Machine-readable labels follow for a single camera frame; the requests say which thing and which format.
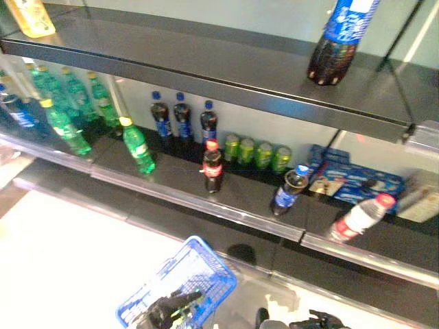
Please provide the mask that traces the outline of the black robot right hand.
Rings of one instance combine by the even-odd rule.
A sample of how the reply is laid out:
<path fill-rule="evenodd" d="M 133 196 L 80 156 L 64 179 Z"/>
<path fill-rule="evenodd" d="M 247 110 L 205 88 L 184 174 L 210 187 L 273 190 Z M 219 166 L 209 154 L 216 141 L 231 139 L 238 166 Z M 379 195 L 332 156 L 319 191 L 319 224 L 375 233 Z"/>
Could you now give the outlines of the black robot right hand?
<path fill-rule="evenodd" d="M 295 321 L 289 324 L 290 329 L 340 329 L 348 328 L 336 316 L 329 313 L 310 310 L 309 313 L 314 315 L 307 320 Z"/>

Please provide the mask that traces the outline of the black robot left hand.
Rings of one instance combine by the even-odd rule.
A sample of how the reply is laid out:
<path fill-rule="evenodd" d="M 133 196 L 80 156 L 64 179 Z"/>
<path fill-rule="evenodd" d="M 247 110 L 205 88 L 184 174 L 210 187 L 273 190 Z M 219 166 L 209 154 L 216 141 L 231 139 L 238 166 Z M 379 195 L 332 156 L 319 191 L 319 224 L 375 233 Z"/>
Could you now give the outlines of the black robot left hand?
<path fill-rule="evenodd" d="M 201 291 L 184 294 L 180 289 L 169 296 L 158 298 L 145 312 L 137 315 L 131 328 L 171 328 L 182 318 L 189 305 L 202 297 Z"/>

